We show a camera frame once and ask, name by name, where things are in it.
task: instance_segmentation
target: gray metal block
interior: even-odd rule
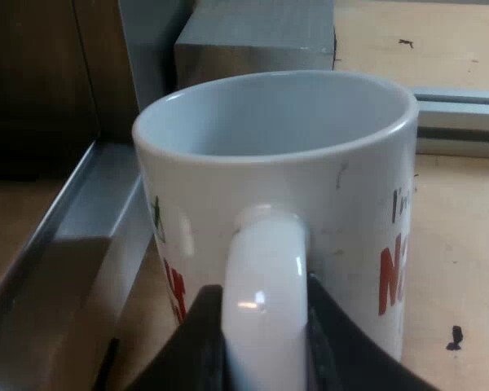
[[[333,0],[202,0],[174,45],[178,87],[333,66]]]

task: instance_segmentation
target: dark wood panel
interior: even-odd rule
[[[50,125],[40,132],[36,123]],[[51,137],[61,135],[60,124],[72,134]],[[9,145],[21,147],[30,134],[46,134],[38,141],[57,150],[98,132],[71,1],[0,2],[0,138],[8,134]]]

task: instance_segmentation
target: wooden table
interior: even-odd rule
[[[489,90],[489,5],[336,0],[335,29],[337,70]]]

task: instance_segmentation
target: dark stain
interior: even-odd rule
[[[391,216],[392,223],[394,223],[394,217],[396,212],[397,212],[397,191],[393,190],[393,214]]]
[[[341,165],[341,169],[339,169],[339,173],[337,174],[337,181],[335,183],[335,189],[336,190],[339,190],[341,188],[341,177],[342,177],[342,174],[346,171],[346,169],[348,168],[348,163],[342,163]]]
[[[464,339],[464,334],[462,334],[462,327],[453,326],[453,342],[449,342],[446,346],[447,350],[460,350],[462,349],[459,343]]]
[[[407,39],[399,39],[399,43],[402,43],[404,45],[409,45],[413,49],[413,41],[409,41]]]

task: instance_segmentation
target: wooden surface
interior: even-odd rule
[[[489,389],[489,160],[418,156],[403,364],[443,390]],[[452,326],[461,350],[446,350]],[[120,321],[109,389],[123,389],[174,329],[150,245]]]
[[[336,0],[335,29],[337,70],[489,90],[489,5]]]
[[[63,184],[60,179],[0,181],[0,280]]]

